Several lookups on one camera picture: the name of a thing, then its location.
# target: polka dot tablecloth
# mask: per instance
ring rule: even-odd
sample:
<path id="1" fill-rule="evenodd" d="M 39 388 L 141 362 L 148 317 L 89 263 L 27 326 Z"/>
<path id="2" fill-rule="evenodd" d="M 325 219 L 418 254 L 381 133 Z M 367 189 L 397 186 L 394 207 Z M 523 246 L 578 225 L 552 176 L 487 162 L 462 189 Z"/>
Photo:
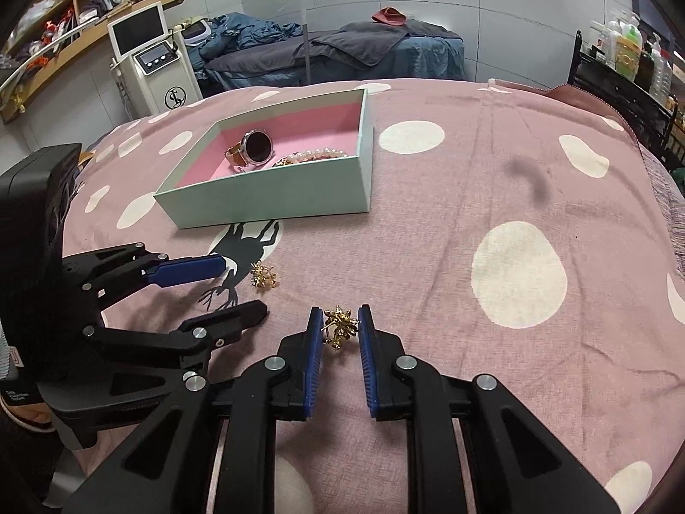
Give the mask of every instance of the polka dot tablecloth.
<path id="1" fill-rule="evenodd" d="M 370 213 L 177 230 L 153 199 L 218 119 L 355 86 L 235 90 L 105 137 L 65 254 L 143 241 L 227 265 L 215 280 L 146 288 L 108 309 L 108 325 L 166 332 L 260 297 L 266 323 L 214 353 L 221 380 L 304 330 L 312 305 L 369 303 L 377 328 L 441 373 L 497 376 L 633 513 L 685 433 L 685 283 L 637 144 L 611 109 L 580 92 L 566 94 L 571 106 L 495 84 L 369 83 Z M 263 295 L 249 282 L 259 259 L 280 280 Z M 83 464 L 94 469 L 129 431 L 101 433 Z M 281 512 L 406 509 L 404 426 L 369 417 L 354 342 L 325 350 L 314 417 L 280 424 L 277 453 Z"/>

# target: open box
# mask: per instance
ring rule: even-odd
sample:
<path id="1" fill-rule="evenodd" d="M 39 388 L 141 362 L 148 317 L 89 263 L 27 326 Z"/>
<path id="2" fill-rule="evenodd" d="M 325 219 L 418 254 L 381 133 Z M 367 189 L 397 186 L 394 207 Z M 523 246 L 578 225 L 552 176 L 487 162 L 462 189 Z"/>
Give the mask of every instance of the open box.
<path id="1" fill-rule="evenodd" d="M 373 124 L 366 89 L 280 102 L 219 120 L 155 193 L 179 228 L 368 212 Z M 271 137 L 275 155 L 236 173 L 224 152 L 252 129 Z M 272 167 L 294 152 L 337 149 L 346 157 Z"/>

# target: monitor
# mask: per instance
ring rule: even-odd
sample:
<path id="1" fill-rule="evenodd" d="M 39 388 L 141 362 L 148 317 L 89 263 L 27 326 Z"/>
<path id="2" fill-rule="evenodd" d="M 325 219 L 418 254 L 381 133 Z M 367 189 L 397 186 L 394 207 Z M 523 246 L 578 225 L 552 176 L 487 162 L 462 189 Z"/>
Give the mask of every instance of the monitor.
<path id="1" fill-rule="evenodd" d="M 159 2 L 110 21 L 107 30 L 117 61 L 168 35 L 167 21 Z"/>

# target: crumpled blue blanket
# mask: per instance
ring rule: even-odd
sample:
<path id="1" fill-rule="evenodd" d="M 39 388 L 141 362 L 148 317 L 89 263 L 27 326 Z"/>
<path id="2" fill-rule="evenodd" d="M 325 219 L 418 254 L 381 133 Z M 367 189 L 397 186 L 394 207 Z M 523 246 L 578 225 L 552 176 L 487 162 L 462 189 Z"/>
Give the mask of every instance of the crumpled blue blanket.
<path id="1" fill-rule="evenodd" d="M 302 27 L 297 23 L 279 25 L 242 13 L 214 18 L 210 21 L 210 28 L 211 35 L 200 47 L 200 55 L 205 61 L 244 48 L 302 36 Z"/>

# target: metal pivot bolt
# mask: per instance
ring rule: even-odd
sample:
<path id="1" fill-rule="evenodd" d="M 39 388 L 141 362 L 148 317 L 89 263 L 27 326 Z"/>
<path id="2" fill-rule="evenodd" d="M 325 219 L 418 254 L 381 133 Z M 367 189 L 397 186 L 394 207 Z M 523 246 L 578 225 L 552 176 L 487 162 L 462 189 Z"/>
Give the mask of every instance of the metal pivot bolt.
<path id="1" fill-rule="evenodd" d="M 186 388 L 191 392 L 201 391 L 206 384 L 207 381 L 200 375 L 193 375 L 192 377 L 188 377 L 186 380 Z"/>
<path id="2" fill-rule="evenodd" d="M 395 363 L 400 369 L 405 371 L 413 369 L 419 364 L 417 359 L 412 356 L 400 356 L 395 360 Z"/>
<path id="3" fill-rule="evenodd" d="M 484 391 L 492 391 L 497 387 L 497 379 L 492 375 L 479 375 L 475 380 L 475 384 Z"/>
<path id="4" fill-rule="evenodd" d="M 286 366 L 286 361 L 280 356 L 271 356 L 266 359 L 264 366 L 270 371 L 280 371 Z"/>

